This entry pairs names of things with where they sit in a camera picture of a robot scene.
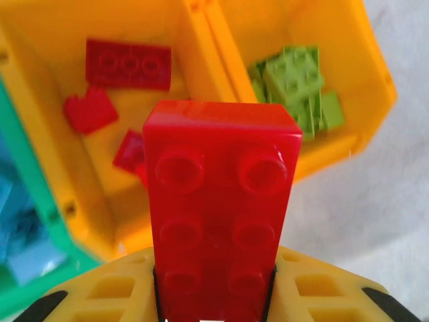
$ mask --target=lime green brick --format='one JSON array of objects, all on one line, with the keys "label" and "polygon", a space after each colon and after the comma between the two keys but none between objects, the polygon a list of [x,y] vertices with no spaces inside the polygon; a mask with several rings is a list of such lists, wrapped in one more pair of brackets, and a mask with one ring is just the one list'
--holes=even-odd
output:
[{"label": "lime green brick", "polygon": [[334,91],[322,95],[322,118],[324,128],[336,129],[345,123],[338,96]]},{"label": "lime green brick", "polygon": [[257,101],[260,103],[267,103],[267,97],[265,97],[265,91],[263,85],[256,79],[252,81],[253,91],[255,92]]},{"label": "lime green brick", "polygon": [[286,110],[302,130],[304,141],[313,140],[316,135],[313,116],[314,98],[308,97],[297,105],[289,105]]},{"label": "lime green brick", "polygon": [[247,73],[252,81],[258,81],[263,84],[262,71],[259,69],[257,64],[253,64],[247,69]]},{"label": "lime green brick", "polygon": [[269,92],[284,105],[295,105],[316,94],[324,84],[319,68],[304,47],[287,49],[267,62],[263,79]]}]

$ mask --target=lego brick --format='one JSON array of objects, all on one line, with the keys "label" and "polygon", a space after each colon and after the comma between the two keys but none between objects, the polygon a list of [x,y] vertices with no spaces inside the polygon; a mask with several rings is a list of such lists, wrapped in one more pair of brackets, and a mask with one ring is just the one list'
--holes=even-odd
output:
[{"label": "lego brick", "polygon": [[27,200],[28,192],[14,167],[0,160],[0,220],[19,213]]},{"label": "lego brick", "polygon": [[143,140],[169,321],[261,320],[301,136],[281,105],[160,101],[152,111]]},{"label": "lego brick", "polygon": [[321,99],[324,127],[336,129],[345,123],[338,96],[334,91],[323,94]]},{"label": "lego brick", "polygon": [[24,251],[7,259],[7,267],[19,285],[43,276],[61,265],[67,256],[49,240],[34,242]]},{"label": "lego brick", "polygon": [[315,96],[310,96],[294,106],[287,106],[289,114],[302,130],[304,141],[313,140],[316,135],[314,124]]},{"label": "lego brick", "polygon": [[247,72],[249,73],[249,77],[253,81],[257,80],[259,83],[263,84],[262,74],[263,70],[258,66],[258,64],[251,65]]},{"label": "lego brick", "polygon": [[319,68],[304,47],[285,48],[278,58],[268,61],[263,79],[268,91],[281,98],[284,105],[299,103],[324,84]]},{"label": "lego brick", "polygon": [[116,153],[113,165],[129,173],[136,174],[146,185],[146,169],[143,136],[129,130]]},{"label": "lego brick", "polygon": [[256,79],[252,81],[253,91],[255,92],[257,101],[260,103],[267,103],[267,98],[265,97],[265,91],[263,85]]},{"label": "lego brick", "polygon": [[64,114],[77,132],[86,135],[119,118],[106,91],[94,86],[88,88],[83,98],[68,98],[64,103]]},{"label": "lego brick", "polygon": [[168,47],[86,41],[86,79],[91,84],[169,91],[171,73]]}]

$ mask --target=white surface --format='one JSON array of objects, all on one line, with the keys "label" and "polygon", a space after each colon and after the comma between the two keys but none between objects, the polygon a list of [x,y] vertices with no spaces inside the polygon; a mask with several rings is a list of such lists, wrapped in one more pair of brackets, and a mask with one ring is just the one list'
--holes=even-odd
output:
[{"label": "white surface", "polygon": [[429,316],[429,0],[366,0],[399,92],[368,149],[294,187],[282,245]]}]

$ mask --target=red lego brick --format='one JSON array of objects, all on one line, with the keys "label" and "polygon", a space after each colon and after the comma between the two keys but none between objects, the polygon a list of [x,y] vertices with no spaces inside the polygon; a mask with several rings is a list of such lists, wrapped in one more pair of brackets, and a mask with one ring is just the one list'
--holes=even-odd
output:
[{"label": "red lego brick", "polygon": [[142,183],[147,185],[143,136],[139,132],[132,129],[127,132],[113,160],[113,165],[136,174]]},{"label": "red lego brick", "polygon": [[162,313],[263,315],[302,132],[281,105],[161,101],[143,127]]},{"label": "red lego brick", "polygon": [[86,79],[99,86],[169,91],[171,61],[168,47],[86,41]]},{"label": "red lego brick", "polygon": [[97,87],[89,87],[81,99],[77,95],[68,98],[64,114],[71,126],[83,134],[90,134],[119,118],[105,90]]}]

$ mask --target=bin compartment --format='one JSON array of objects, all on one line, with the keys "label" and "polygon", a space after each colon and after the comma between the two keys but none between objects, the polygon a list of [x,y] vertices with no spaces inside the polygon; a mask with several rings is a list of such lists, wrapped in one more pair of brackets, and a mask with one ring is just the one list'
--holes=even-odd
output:
[{"label": "bin compartment", "polygon": [[[72,237],[112,260],[151,245],[147,193],[112,162],[160,99],[237,101],[203,12],[177,0],[12,0],[0,4],[0,73]],[[72,130],[65,99],[83,96],[87,38],[172,49],[169,92],[107,89],[119,120]]]},{"label": "bin compartment", "polygon": [[246,69],[286,46],[317,46],[323,93],[336,91],[345,126],[302,146],[295,179],[363,150],[397,94],[362,0],[215,0],[205,9],[237,97],[254,102]]}]

